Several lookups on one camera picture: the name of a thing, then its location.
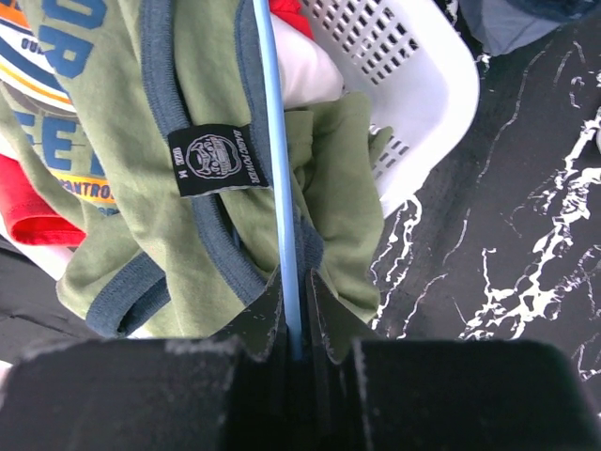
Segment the white plastic basket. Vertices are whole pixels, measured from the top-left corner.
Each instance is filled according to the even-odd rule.
[[[394,128],[374,167],[388,216],[468,130],[479,97],[471,53],[432,0],[302,2],[347,89],[371,98],[372,131]]]

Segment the clothing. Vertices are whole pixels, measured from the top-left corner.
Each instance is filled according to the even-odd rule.
[[[493,56],[509,54],[601,9],[601,0],[459,0],[470,32]]]
[[[298,0],[270,0],[270,11],[307,38],[313,39],[311,26],[307,18],[301,14],[301,4]]]
[[[21,166],[0,155],[0,215],[21,244],[78,246],[84,232],[67,222],[34,191]]]
[[[271,23],[284,107],[289,109],[340,99],[345,81],[328,54],[273,15]]]
[[[197,2],[177,2],[173,10],[164,0],[88,4],[86,15],[40,0],[22,8],[69,92],[85,129],[82,138],[98,156],[119,213],[99,214],[86,199],[65,192],[42,164],[48,153],[37,154],[37,144],[15,130],[10,108],[20,111],[21,105],[5,89],[8,103],[0,105],[0,128],[10,134],[36,189],[87,232],[58,284],[59,298],[104,335],[126,335],[146,321],[156,336],[212,334],[260,295],[278,263],[273,195],[252,188],[182,198],[166,139],[191,123],[246,127],[255,169],[270,184],[252,2],[210,0],[202,11]],[[379,295],[365,273],[383,220],[368,162],[367,101],[347,96],[291,114],[290,127],[298,123],[304,132],[289,135],[291,159],[307,155],[295,146],[314,142],[313,159],[300,165],[314,165],[315,172],[309,177],[311,171],[301,171],[306,180],[294,193],[300,279],[319,268],[341,302],[369,319]],[[40,142],[40,129],[27,130],[33,143]],[[79,167],[87,148],[71,150],[72,166]],[[339,164],[340,148],[345,164]],[[317,165],[316,150],[336,167]],[[350,157],[355,153],[359,158]],[[345,171],[340,178],[333,176],[337,170]]]

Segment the red fabric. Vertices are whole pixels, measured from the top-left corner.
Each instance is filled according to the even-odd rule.
[[[16,242],[79,246],[85,233],[59,216],[34,191],[18,162],[0,155],[0,213]]]
[[[304,36],[313,39],[311,26],[306,17],[301,14],[301,4],[298,0],[270,0],[270,10],[284,22],[294,26]]]

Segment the marble surface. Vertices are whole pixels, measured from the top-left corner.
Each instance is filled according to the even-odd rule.
[[[388,218],[372,327],[392,338],[551,343],[601,416],[601,21],[509,55],[468,43],[481,73],[472,127]]]

